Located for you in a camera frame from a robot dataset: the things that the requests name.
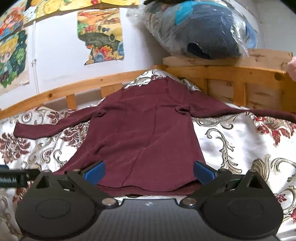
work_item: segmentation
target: floral bedsheet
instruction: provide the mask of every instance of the floral bedsheet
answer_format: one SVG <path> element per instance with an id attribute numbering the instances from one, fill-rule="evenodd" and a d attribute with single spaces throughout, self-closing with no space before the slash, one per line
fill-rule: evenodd
<path id="1" fill-rule="evenodd" d="M 126 88 L 145 85 L 167 75 L 160 70 L 150 70 Z M 169 76 L 189 89 L 199 91 L 187 80 Z M 38 107 L 1 120 L 0 164 L 8 165 L 11 169 L 38 168 L 41 171 L 51 169 L 53 172 L 61 168 L 81 146 L 89 122 L 38 140 L 16 138 L 13 131 L 17 121 L 30 125 L 56 124 L 74 111 L 57 112 Z M 278 237 L 283 241 L 296 240 L 296 124 L 271 117 L 257 117 L 247 109 L 244 113 L 220 118 L 193 118 L 192 122 L 207 164 L 237 174 L 244 174 L 251 168 L 259 171 L 284 210 L 284 221 Z M 15 221 L 15 209 L 26 191 L 26 188 L 0 189 L 1 241 L 15 241 L 22 237 Z"/>

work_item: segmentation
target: anime character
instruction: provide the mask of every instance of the anime character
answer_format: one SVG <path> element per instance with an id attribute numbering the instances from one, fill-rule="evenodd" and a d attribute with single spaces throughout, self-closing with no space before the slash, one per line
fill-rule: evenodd
<path id="1" fill-rule="evenodd" d="M 7 15 L 0 27 L 0 39 L 9 35 L 10 32 L 13 32 L 21 26 L 23 21 L 24 16 L 22 14 L 19 14 L 17 11 L 12 11 L 9 15 Z"/>
<path id="2" fill-rule="evenodd" d="M 8 38 L 0 46 L 0 82 L 4 82 L 9 78 L 9 75 L 12 73 L 12 65 L 10 63 L 10 58 L 17 47 L 18 36 L 12 36 Z"/>

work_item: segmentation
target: stuffed toy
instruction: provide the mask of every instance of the stuffed toy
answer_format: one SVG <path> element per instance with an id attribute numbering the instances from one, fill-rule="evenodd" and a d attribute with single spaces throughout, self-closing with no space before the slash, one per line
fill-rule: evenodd
<path id="1" fill-rule="evenodd" d="M 296 82 L 296 57 L 288 63 L 288 73 L 291 79 Z"/>

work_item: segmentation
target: bed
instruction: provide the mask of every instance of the bed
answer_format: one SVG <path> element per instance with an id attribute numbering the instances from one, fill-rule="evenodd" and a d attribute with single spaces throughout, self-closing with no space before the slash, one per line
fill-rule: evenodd
<path id="1" fill-rule="evenodd" d="M 233 87 L 235 108 L 246 112 L 219 118 L 192 118 L 194 130 L 208 165 L 227 168 L 233 173 L 256 169 L 268 183 L 284 210 L 284 221 L 278 232 L 281 240 L 296 239 L 296 124 L 248 112 L 248 85 L 256 84 L 280 93 L 275 106 L 296 113 L 296 83 L 283 70 L 245 66 L 153 66 L 152 70 L 137 70 L 98 77 L 59 87 L 0 111 L 0 164 L 11 169 L 38 168 L 41 171 L 61 168 L 74 155 L 85 139 L 89 122 L 67 128 L 56 136 L 29 140 L 15 138 L 17 121 L 25 124 L 55 124 L 77 109 L 75 94 L 101 88 L 102 97 L 122 88 L 123 83 L 149 84 L 158 76 L 170 76 L 190 90 L 211 93 L 209 80 L 227 81 Z M 66 97 L 68 110 L 57 112 L 44 103 Z M 26 188 L 0 189 L 0 237 L 19 240 L 20 230 L 14 219 L 17 203 Z M 139 198 L 171 198 L 171 196 L 143 196 Z"/>

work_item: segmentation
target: cartoon poster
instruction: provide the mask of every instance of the cartoon poster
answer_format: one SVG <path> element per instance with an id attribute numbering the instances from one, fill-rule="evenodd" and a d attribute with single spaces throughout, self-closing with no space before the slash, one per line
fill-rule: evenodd
<path id="1" fill-rule="evenodd" d="M 24 13 L 25 23 L 56 11 L 85 8 L 101 2 L 119 6 L 140 4 L 140 0 L 28 0 Z"/>
<path id="2" fill-rule="evenodd" d="M 0 40 L 24 24 L 24 10 L 27 0 L 19 0 L 0 16 Z"/>
<path id="3" fill-rule="evenodd" d="M 0 95 L 29 82 L 27 30 L 0 42 Z"/>
<path id="4" fill-rule="evenodd" d="M 79 11 L 77 30 L 90 50 L 84 65 L 124 57 L 119 8 Z"/>

